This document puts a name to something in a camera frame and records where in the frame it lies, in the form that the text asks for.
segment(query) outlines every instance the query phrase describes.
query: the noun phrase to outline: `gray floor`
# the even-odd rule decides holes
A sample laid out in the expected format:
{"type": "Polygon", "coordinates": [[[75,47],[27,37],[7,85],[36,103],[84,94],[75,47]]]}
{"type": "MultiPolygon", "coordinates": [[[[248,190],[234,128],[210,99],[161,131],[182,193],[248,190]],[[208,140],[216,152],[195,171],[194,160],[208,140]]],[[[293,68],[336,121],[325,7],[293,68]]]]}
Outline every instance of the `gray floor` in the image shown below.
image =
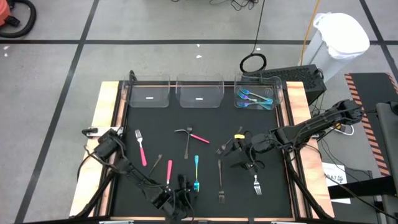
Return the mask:
{"type": "MultiPolygon", "coordinates": [[[[57,126],[25,222],[68,217],[76,170],[86,142],[80,131],[91,124],[102,81],[123,79],[130,69],[138,75],[166,73],[173,79],[181,73],[220,73],[225,80],[233,80],[240,73],[240,60],[253,48],[251,44],[193,42],[114,45],[105,40],[252,40],[261,11],[260,4],[251,11],[237,12],[228,3],[211,6],[206,0],[99,0],[86,39],[104,41],[85,44],[81,52],[76,52],[78,44],[83,43],[78,40],[91,7],[98,0],[32,2],[38,11],[32,32],[18,42],[0,39],[0,223],[16,220],[65,79],[73,77],[59,119],[54,117],[57,126]],[[72,63],[74,57],[78,59],[76,67],[72,63]]],[[[315,3],[266,0],[259,39],[303,40],[315,3]]],[[[366,3],[382,38],[398,40],[398,2],[366,3]]],[[[14,12],[25,19],[27,11],[17,5],[14,12]]],[[[371,40],[378,40],[359,0],[322,0],[318,11],[350,14],[371,40]]],[[[344,73],[394,71],[394,63],[388,64],[378,44],[327,82],[323,108],[351,97],[344,73]]],[[[267,56],[268,69],[296,65],[301,47],[283,42],[257,46],[258,52],[267,56]]],[[[398,46],[388,45],[387,49],[398,60],[398,46]]],[[[254,70],[258,65],[253,59],[245,69],[254,70]]],[[[352,137],[335,133],[327,136],[331,151],[347,166],[371,170],[374,176],[380,176],[362,125],[355,125],[355,129],[352,137]]]]}

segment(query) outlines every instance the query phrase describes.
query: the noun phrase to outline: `paper sign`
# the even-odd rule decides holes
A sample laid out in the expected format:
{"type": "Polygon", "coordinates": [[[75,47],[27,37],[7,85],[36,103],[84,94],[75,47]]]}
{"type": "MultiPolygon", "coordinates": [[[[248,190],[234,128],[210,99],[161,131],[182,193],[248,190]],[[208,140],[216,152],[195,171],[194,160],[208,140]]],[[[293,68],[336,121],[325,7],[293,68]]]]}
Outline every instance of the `paper sign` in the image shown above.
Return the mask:
{"type": "MultiPolygon", "coordinates": [[[[323,166],[323,171],[329,178],[333,179],[339,184],[347,184],[347,176],[343,165],[336,165],[336,164],[322,162],[322,166],[323,166]]],[[[337,185],[336,183],[327,178],[326,178],[326,184],[328,187],[337,185]]],[[[331,201],[338,203],[346,203],[346,204],[351,203],[351,200],[349,198],[332,199],[331,201]]]]}

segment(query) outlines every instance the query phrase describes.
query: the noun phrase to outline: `yellow object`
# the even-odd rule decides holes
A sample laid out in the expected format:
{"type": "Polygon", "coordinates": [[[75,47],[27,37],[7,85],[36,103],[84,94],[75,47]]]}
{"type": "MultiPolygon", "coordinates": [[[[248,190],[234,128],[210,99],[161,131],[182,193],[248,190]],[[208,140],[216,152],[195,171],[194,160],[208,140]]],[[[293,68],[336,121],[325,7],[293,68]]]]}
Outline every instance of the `yellow object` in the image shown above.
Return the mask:
{"type": "Polygon", "coordinates": [[[244,135],[243,134],[235,134],[234,138],[236,138],[236,139],[244,139],[244,135]]]}
{"type": "Polygon", "coordinates": [[[305,34],[305,37],[304,37],[303,49],[301,50],[300,65],[303,65],[305,43],[307,42],[308,34],[310,33],[310,30],[311,30],[311,27],[312,27],[313,18],[315,17],[315,14],[316,14],[317,11],[318,11],[318,6],[319,6],[319,3],[320,3],[320,2],[321,2],[321,0],[318,0],[318,1],[317,1],[317,4],[315,5],[315,9],[313,10],[312,17],[311,17],[311,21],[310,21],[310,23],[309,23],[309,25],[308,25],[308,28],[307,28],[307,33],[305,34]]]}

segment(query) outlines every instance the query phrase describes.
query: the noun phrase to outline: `black table surface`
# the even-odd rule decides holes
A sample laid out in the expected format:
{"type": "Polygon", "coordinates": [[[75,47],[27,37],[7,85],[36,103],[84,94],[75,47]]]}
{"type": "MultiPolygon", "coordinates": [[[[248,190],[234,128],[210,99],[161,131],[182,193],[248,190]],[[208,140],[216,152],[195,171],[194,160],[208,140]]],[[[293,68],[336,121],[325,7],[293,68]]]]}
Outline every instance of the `black table surface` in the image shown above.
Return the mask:
{"type": "MultiPolygon", "coordinates": [[[[185,174],[191,183],[195,181],[194,156],[199,155],[198,181],[200,191],[192,203],[196,217],[249,217],[274,218],[292,217],[289,186],[282,152],[273,150],[260,155],[265,169],[258,173],[262,195],[257,196],[254,179],[246,170],[230,168],[235,162],[234,156],[223,160],[223,190],[225,204],[218,201],[219,157],[215,151],[243,126],[253,134],[265,133],[277,127],[276,110],[248,110],[233,105],[233,87],[226,87],[219,108],[182,108],[174,93],[170,90],[170,104],[167,108],[129,108],[127,113],[128,132],[126,134],[127,157],[143,173],[148,174],[159,154],[163,155],[151,178],[165,184],[167,161],[173,160],[170,186],[178,187],[177,175],[185,174]],[[184,159],[187,134],[175,133],[175,129],[193,126],[193,134],[210,141],[205,144],[191,138],[189,159],[184,159]],[[139,145],[134,130],[140,129],[143,146],[148,161],[143,167],[139,145]]],[[[111,205],[111,214],[115,217],[164,217],[146,201],[142,192],[127,178],[117,179],[111,205]]]]}

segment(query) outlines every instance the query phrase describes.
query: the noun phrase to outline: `clear plastic bin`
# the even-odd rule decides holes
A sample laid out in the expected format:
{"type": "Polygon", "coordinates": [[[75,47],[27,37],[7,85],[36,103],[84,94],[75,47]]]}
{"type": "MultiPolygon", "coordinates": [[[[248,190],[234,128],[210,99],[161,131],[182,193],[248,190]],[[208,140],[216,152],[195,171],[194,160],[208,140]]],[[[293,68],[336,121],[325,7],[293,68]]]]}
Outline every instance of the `clear plastic bin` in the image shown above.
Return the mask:
{"type": "Polygon", "coordinates": [[[234,93],[237,108],[273,110],[283,100],[282,80],[236,75],[234,93]]]}
{"type": "Polygon", "coordinates": [[[165,108],[169,105],[170,77],[168,75],[129,75],[124,79],[123,85],[124,89],[131,88],[129,105],[134,108],[165,108]]]}
{"type": "Polygon", "coordinates": [[[179,75],[175,95],[183,108],[217,108],[224,98],[223,77],[179,75]]]}

